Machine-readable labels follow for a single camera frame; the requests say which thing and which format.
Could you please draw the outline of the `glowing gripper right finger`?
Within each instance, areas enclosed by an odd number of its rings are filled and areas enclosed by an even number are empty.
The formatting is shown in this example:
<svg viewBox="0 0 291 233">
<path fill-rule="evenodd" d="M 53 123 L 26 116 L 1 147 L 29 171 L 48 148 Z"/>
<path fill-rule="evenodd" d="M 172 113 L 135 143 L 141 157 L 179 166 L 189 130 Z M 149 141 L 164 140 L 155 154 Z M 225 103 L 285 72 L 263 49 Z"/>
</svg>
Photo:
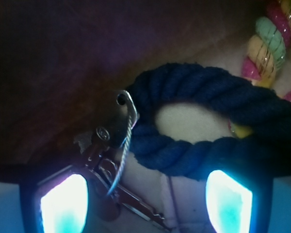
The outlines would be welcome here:
<svg viewBox="0 0 291 233">
<path fill-rule="evenodd" d="M 212 171 L 206 207 L 217 233 L 291 233 L 291 175 Z"/>
</svg>

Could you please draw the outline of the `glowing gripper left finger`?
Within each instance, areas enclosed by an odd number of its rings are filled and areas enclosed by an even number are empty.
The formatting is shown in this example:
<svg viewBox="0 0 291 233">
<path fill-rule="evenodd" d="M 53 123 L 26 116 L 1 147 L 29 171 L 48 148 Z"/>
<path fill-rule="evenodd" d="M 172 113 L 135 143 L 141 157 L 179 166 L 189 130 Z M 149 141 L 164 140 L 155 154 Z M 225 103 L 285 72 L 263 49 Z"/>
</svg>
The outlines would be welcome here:
<svg viewBox="0 0 291 233">
<path fill-rule="evenodd" d="M 0 233 L 81 233 L 87 180 L 72 165 L 0 166 Z"/>
</svg>

